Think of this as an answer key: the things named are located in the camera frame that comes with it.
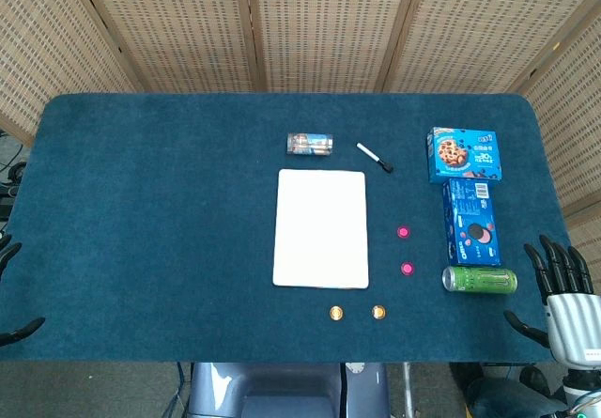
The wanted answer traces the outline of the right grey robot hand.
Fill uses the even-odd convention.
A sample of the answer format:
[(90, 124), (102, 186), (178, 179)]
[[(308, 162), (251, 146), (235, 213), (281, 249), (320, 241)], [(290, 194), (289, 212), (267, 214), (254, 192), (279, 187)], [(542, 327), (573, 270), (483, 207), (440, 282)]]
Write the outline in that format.
[(503, 315), (521, 335), (550, 350), (559, 364), (588, 371), (600, 368), (600, 296), (583, 255), (545, 235), (539, 237), (544, 254), (530, 244), (524, 250), (532, 263), (547, 320), (542, 331), (522, 322), (515, 313)]

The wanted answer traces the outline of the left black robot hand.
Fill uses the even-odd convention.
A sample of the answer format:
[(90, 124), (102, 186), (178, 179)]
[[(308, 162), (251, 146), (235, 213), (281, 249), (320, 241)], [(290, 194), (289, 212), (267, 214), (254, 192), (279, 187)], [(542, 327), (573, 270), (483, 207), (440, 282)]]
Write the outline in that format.
[[(8, 267), (11, 258), (18, 254), (22, 248), (20, 242), (12, 243), (12, 236), (9, 233), (1, 237), (1, 273), (4, 273)], [(35, 333), (46, 321), (45, 317), (37, 317), (27, 323), (24, 327), (16, 329), (10, 333), (1, 333), (1, 347), (16, 344)]]

